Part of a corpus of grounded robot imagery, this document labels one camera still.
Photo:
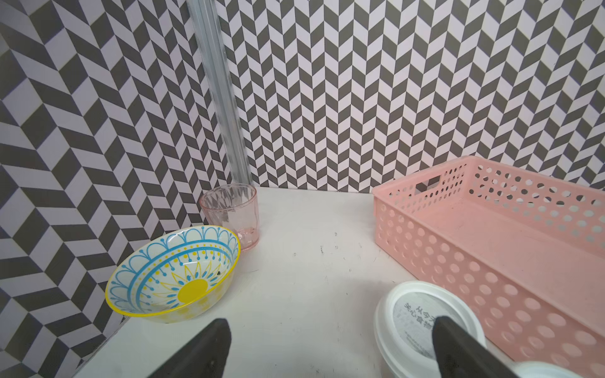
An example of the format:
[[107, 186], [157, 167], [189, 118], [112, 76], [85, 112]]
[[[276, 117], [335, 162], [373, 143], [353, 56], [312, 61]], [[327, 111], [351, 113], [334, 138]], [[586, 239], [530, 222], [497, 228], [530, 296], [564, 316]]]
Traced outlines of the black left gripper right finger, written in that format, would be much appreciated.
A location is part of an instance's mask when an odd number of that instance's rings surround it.
[[441, 377], [518, 377], [449, 317], [436, 319], [432, 340]]

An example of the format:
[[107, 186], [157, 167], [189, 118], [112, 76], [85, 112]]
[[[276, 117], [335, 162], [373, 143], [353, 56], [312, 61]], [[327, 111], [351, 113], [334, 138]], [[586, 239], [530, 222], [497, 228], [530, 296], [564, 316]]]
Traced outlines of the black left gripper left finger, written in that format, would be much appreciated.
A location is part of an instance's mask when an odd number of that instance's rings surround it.
[[150, 377], [221, 378], [231, 343], [228, 321], [217, 318], [151, 373]]

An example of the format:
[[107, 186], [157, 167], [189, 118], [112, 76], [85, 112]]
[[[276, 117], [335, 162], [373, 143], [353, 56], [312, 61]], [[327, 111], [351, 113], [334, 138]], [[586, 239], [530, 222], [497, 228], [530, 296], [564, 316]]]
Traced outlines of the pink perforated plastic basket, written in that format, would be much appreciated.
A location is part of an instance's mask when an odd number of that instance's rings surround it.
[[604, 375], [604, 193], [468, 156], [372, 191], [375, 240], [516, 362]]

